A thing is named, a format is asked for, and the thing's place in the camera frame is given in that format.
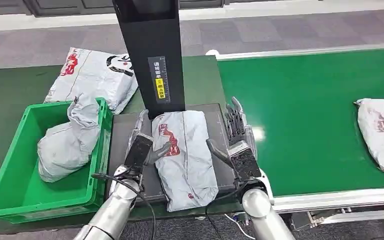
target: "label on pillar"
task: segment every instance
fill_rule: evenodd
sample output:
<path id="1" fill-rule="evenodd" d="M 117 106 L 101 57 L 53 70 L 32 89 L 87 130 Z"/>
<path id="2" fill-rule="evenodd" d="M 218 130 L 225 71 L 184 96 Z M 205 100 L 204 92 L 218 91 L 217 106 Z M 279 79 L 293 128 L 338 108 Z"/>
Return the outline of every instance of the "label on pillar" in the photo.
<path id="1" fill-rule="evenodd" d="M 156 102 L 159 104 L 169 104 L 171 99 L 166 69 L 166 57 L 148 57 L 148 63 L 152 77 L 153 89 L 155 91 Z"/>

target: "red logo print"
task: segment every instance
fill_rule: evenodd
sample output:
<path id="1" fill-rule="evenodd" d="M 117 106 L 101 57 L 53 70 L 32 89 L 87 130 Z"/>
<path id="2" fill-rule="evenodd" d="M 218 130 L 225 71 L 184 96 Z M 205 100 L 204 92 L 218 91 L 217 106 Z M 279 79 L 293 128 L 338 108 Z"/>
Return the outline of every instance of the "red logo print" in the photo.
<path id="1" fill-rule="evenodd" d="M 74 49 L 72 54 L 68 56 L 67 62 L 65 62 L 65 68 L 61 71 L 61 76 L 72 75 L 74 73 L 74 68 L 77 66 L 77 64 L 77 49 Z"/>
<path id="2" fill-rule="evenodd" d="M 158 132 L 159 135 L 164 135 L 164 136 L 169 136 L 169 141 L 171 143 L 170 149 L 168 152 L 165 154 L 165 156 L 176 156 L 180 154 L 180 149 L 178 147 L 178 140 L 175 138 L 175 135 L 168 130 L 168 125 L 167 124 L 160 124 L 158 126 Z"/>
<path id="3" fill-rule="evenodd" d="M 384 132 L 384 117 L 379 113 L 379 120 L 377 121 L 377 132 L 383 133 Z"/>

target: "yellow sticker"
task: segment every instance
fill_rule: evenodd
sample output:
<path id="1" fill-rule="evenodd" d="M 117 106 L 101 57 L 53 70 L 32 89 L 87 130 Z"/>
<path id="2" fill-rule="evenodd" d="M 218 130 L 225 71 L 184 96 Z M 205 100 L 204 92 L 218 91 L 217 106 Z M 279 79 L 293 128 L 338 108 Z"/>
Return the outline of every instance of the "yellow sticker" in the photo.
<path id="1" fill-rule="evenodd" d="M 159 99 L 165 99 L 166 98 L 166 91 L 164 91 L 164 83 L 162 78 L 156 78 L 156 91 Z"/>

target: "metal robot forearm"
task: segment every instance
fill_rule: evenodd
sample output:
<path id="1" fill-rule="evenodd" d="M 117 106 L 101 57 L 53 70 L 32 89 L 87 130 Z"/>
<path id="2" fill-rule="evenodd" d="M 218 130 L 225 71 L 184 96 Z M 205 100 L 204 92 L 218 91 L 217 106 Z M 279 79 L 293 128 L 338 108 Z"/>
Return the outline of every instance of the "metal robot forearm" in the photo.
<path id="1" fill-rule="evenodd" d="M 255 239 L 295 240 L 264 191 L 257 188 L 248 190 L 242 197 L 242 205 L 252 220 Z"/>
<path id="2" fill-rule="evenodd" d="M 134 180 L 123 179 L 122 181 L 139 192 L 139 185 Z M 119 239 L 126 226 L 130 211 L 133 208 L 132 202 L 136 196 L 136 193 L 118 183 L 89 224 L 83 226 L 74 240 Z"/>

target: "black cable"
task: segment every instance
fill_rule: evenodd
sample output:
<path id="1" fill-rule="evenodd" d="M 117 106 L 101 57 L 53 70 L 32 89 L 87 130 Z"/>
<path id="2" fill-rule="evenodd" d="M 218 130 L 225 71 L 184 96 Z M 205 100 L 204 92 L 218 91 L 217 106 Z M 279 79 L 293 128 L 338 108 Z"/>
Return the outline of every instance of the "black cable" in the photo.
<path id="1" fill-rule="evenodd" d="M 227 199 L 233 195 L 236 195 L 238 194 L 240 191 L 242 191 L 245 186 L 248 184 L 248 181 L 245 182 L 242 186 L 240 186 L 238 189 L 236 189 L 235 191 L 229 193 L 229 194 L 226 194 L 224 196 L 221 196 L 221 197 L 218 197 L 214 200 L 212 200 L 210 203 L 208 203 L 208 205 L 205 207 L 205 216 L 206 218 L 209 220 L 209 223 L 212 225 L 212 227 L 214 228 L 215 230 L 215 233 L 217 234 L 217 237 L 221 240 L 223 240 L 222 236 L 220 235 L 219 233 L 219 230 L 217 229 L 216 225 L 214 224 L 213 220 L 211 220 L 210 216 L 208 215 L 208 208 L 210 207 L 210 205 L 212 205 L 213 203 L 217 202 L 217 201 L 220 201 L 220 200 L 223 200 L 223 199 Z"/>
<path id="2" fill-rule="evenodd" d="M 135 194 L 137 194 L 139 196 L 139 198 L 142 199 L 142 201 L 151 209 L 151 212 L 152 212 L 152 235 L 151 235 L 151 239 L 154 240 L 155 239 L 155 234 L 157 232 L 157 221 L 155 219 L 155 212 L 154 212 L 154 208 L 151 206 L 150 202 L 148 202 L 148 200 L 145 199 L 145 197 L 140 194 L 138 191 L 136 191 L 136 189 L 134 189 L 132 186 L 130 186 L 129 184 L 115 178 L 114 176 L 110 176 L 110 175 L 107 175 L 107 174 L 104 174 L 104 173 L 94 173 L 92 174 L 92 178 L 96 178 L 96 179 L 111 179 L 111 180 L 114 180 L 116 181 L 117 183 L 125 186 L 126 188 L 130 189 L 132 192 L 134 192 Z"/>

